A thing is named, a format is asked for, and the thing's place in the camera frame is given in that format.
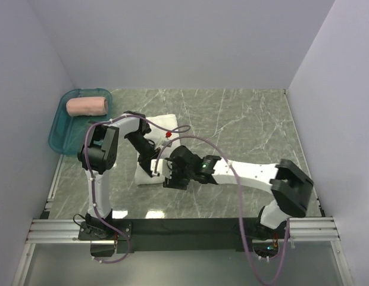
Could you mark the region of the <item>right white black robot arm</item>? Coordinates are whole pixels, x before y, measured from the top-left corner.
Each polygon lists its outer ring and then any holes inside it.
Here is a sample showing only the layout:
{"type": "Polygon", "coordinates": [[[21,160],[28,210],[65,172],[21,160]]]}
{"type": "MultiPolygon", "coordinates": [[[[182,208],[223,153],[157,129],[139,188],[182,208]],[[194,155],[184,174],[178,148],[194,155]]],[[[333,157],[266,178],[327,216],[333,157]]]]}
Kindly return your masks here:
{"type": "Polygon", "coordinates": [[[277,164],[253,164],[227,160],[220,156],[199,157],[187,147],[177,147],[168,158],[151,164],[155,175],[163,176],[163,186],[186,189],[190,181],[200,184],[241,185],[273,195],[255,220],[244,220],[247,236],[269,240],[280,232],[290,217],[307,214],[314,183],[293,161],[283,159],[277,164]]]}

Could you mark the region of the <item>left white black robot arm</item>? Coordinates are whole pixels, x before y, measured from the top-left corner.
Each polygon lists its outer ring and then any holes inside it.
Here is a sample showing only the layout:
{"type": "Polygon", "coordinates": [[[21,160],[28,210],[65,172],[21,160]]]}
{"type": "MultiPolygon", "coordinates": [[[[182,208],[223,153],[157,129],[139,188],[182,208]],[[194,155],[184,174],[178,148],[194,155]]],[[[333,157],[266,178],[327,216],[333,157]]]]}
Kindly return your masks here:
{"type": "Polygon", "coordinates": [[[152,177],[151,160],[158,157],[160,147],[145,135],[151,133],[153,122],[145,115],[127,111],[104,122],[89,126],[81,150],[77,154],[89,186],[89,208],[82,231],[105,240],[115,229],[109,197],[109,171],[117,158],[118,140],[128,140],[137,151],[137,165],[152,177]]]}

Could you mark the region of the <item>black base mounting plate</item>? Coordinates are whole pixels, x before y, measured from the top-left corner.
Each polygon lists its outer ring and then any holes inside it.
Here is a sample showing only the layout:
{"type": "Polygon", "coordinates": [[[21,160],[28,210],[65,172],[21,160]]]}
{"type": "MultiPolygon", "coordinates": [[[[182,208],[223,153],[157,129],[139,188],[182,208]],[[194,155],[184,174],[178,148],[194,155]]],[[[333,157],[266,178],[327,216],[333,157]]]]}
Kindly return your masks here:
{"type": "Polygon", "coordinates": [[[114,219],[110,224],[126,235],[109,227],[83,221],[78,240],[95,244],[109,241],[121,254],[140,251],[235,250],[244,251],[239,220],[209,219],[114,219]]]}

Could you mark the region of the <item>rolled pink towel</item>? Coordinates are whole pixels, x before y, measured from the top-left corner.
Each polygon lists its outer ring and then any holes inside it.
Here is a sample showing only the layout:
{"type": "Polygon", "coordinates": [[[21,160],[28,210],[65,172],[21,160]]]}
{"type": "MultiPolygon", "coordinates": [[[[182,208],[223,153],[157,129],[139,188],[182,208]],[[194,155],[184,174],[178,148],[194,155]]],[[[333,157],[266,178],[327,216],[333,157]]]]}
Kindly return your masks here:
{"type": "Polygon", "coordinates": [[[104,116],[108,113],[108,100],[105,97],[73,98],[66,103],[67,113],[76,116],[104,116]]]}

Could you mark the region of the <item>teal plastic tray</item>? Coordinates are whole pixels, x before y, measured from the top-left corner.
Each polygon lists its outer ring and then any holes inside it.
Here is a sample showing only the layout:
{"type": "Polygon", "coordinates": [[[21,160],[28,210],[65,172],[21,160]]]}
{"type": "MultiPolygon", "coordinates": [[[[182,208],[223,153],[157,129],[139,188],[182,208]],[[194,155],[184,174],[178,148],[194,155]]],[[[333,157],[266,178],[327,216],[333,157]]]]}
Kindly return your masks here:
{"type": "Polygon", "coordinates": [[[66,156],[76,156],[83,144],[87,126],[91,122],[107,121],[112,111],[112,95],[102,88],[73,89],[62,96],[55,113],[48,143],[53,151],[66,156]],[[71,116],[67,112],[66,103],[75,98],[104,97],[108,111],[102,116],[71,116]]]}

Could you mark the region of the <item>aluminium rail frame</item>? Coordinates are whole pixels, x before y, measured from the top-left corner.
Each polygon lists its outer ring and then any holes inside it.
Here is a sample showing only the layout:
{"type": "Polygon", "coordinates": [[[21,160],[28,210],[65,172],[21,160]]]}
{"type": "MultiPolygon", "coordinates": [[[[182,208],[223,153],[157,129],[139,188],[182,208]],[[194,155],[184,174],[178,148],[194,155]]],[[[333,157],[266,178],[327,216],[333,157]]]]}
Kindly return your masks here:
{"type": "MultiPolygon", "coordinates": [[[[277,240],[287,241],[290,243],[294,243],[296,241],[329,241],[332,245],[343,284],[353,285],[354,281],[351,277],[346,257],[340,253],[340,236],[332,217],[290,217],[284,222],[284,225],[281,226],[279,233],[276,233],[273,238],[264,241],[251,239],[245,232],[243,225],[244,220],[255,219],[256,218],[252,217],[238,218],[244,251],[253,252],[254,244],[269,244],[270,242],[275,242],[277,240]]],[[[83,221],[85,221],[85,219],[78,222],[48,219],[33,220],[26,238],[26,242],[30,244],[29,249],[33,250],[36,244],[88,243],[97,247],[95,257],[101,257],[102,252],[105,250],[105,246],[112,244],[109,241],[101,242],[99,244],[95,244],[90,241],[79,241],[79,228],[83,221]]],[[[117,228],[114,229],[116,233],[126,237],[126,235],[120,230],[117,228]]],[[[131,253],[130,249],[131,244],[128,244],[128,250],[124,253],[131,253]]]]}

